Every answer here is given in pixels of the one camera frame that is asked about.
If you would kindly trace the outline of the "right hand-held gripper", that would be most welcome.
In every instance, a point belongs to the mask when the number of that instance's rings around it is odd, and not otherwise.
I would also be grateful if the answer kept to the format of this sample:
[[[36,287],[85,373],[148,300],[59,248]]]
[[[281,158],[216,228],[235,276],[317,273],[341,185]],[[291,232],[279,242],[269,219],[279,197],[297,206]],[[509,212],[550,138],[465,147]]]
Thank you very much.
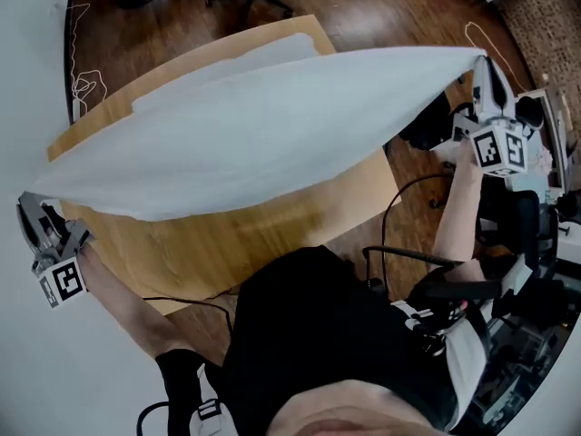
[[[473,65],[474,113],[453,113],[452,138],[467,138],[484,174],[507,178],[527,173],[528,141],[533,130],[517,118],[512,88],[497,63],[485,55]]]

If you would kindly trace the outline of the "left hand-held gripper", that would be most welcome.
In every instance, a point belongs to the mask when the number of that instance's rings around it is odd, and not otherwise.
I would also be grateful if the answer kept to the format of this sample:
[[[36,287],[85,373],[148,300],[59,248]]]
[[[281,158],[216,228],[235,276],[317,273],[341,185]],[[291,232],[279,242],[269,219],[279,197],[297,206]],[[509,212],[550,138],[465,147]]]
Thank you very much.
[[[83,220],[66,221],[35,194],[18,198],[18,221],[34,254],[32,271],[52,309],[68,306],[86,292],[78,256],[94,237]]]

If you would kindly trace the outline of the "white pillowcase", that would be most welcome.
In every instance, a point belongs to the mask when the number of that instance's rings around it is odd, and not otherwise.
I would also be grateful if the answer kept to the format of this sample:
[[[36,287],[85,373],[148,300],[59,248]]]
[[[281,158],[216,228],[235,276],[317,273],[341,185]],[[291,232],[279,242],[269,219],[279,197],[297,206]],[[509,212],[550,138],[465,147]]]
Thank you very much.
[[[366,159],[479,56],[392,47],[228,76],[93,134],[31,191],[147,222],[263,203]]]

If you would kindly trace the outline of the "white pillow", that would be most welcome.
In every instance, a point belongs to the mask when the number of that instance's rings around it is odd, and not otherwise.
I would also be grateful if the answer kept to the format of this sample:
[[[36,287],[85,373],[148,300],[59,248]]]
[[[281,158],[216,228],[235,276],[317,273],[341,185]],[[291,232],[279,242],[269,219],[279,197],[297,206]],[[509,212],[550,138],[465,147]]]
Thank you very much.
[[[238,57],[183,74],[154,89],[132,102],[130,118],[139,121],[175,112],[186,115],[205,112],[228,100],[230,91],[237,94],[250,73],[319,55],[311,36],[305,33],[286,36]]]

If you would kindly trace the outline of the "person's left forearm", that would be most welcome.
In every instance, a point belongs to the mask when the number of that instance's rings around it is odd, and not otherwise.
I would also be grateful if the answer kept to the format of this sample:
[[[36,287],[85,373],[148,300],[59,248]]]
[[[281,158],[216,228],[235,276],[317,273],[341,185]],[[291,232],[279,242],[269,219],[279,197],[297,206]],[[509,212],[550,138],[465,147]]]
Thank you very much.
[[[88,291],[149,356],[193,351],[178,328],[113,274],[90,245],[80,251],[77,262]]]

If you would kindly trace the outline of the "person's right forearm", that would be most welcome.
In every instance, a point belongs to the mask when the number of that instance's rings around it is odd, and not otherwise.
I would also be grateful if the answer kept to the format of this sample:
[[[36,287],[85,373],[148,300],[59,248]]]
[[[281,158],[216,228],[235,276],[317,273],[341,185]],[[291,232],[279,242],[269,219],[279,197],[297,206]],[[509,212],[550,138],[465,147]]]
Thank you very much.
[[[458,148],[448,201],[440,219],[432,253],[458,262],[472,259],[483,173],[469,141]]]

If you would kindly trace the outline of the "white desk with monitor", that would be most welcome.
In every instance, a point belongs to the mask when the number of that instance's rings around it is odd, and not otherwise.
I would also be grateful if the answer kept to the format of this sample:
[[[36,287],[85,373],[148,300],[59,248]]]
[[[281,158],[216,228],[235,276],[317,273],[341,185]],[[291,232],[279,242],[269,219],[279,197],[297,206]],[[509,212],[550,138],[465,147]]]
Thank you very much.
[[[545,87],[517,96],[531,98],[537,107],[536,112],[542,112],[543,123],[534,131],[528,140],[528,172],[547,178],[547,192],[565,194],[570,190],[571,172],[567,155],[566,127],[568,120],[565,118],[565,102],[552,87]],[[549,173],[540,173],[533,167],[532,161],[537,150],[546,148],[553,157],[553,168]]]

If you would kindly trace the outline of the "person's black shirt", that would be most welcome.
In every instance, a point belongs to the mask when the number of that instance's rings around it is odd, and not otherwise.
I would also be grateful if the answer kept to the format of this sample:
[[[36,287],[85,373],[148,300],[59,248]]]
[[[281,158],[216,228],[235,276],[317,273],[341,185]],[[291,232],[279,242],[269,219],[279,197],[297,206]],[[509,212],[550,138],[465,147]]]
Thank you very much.
[[[245,281],[222,365],[199,353],[160,355],[168,436],[191,436],[204,370],[239,436],[265,436],[292,397],[346,380],[395,392],[436,429],[458,400],[443,357],[423,354],[405,314],[372,292],[325,247],[302,248]]]

